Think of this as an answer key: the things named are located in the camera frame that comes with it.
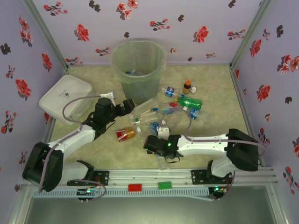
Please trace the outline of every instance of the orange bottle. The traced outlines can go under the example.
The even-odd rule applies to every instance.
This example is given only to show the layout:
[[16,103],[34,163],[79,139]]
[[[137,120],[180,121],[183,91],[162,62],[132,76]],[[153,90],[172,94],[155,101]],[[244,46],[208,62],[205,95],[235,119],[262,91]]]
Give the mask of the orange bottle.
[[190,92],[190,90],[191,90],[191,80],[187,80],[186,82],[185,82],[185,84],[184,84],[184,88],[183,88],[183,94],[189,94],[189,92]]

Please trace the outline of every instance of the orange bottle cap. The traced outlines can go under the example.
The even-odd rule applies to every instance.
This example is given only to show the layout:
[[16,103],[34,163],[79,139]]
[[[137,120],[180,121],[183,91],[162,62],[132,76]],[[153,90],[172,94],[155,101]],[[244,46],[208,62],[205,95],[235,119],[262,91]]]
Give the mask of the orange bottle cap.
[[191,80],[188,79],[185,84],[186,85],[191,85]]

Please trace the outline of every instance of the floral wallpaper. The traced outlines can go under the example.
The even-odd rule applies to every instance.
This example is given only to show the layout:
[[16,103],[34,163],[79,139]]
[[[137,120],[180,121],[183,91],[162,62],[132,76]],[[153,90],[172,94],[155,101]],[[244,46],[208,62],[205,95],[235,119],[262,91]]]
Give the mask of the floral wallpaper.
[[38,101],[63,68],[21,1],[2,2],[0,21],[0,223],[6,224],[27,156],[49,118]]
[[299,220],[299,29],[294,29],[298,24],[296,3],[296,0],[273,1],[235,67],[256,135],[267,147],[264,160],[277,173],[287,212],[291,215],[289,223],[294,224]]
[[[169,63],[230,63],[261,1],[33,2],[66,63],[109,65],[118,45],[144,39],[164,45]],[[74,58],[79,63],[70,64]]]

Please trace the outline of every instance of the trash can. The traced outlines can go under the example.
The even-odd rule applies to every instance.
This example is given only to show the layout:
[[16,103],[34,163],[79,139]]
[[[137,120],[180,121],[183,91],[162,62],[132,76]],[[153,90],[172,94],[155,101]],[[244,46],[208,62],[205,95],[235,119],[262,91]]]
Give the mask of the trash can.
[[132,41],[118,46],[111,66],[128,99],[141,104],[156,96],[166,67],[165,49],[150,41]]

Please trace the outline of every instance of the green plastic bottle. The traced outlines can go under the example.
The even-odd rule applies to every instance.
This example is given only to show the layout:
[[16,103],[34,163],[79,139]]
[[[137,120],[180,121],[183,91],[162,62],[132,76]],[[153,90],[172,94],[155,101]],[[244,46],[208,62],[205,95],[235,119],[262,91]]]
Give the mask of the green plastic bottle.
[[196,109],[201,109],[202,101],[200,99],[192,99],[190,97],[176,98],[176,102],[179,102],[182,106],[188,108],[194,107]]

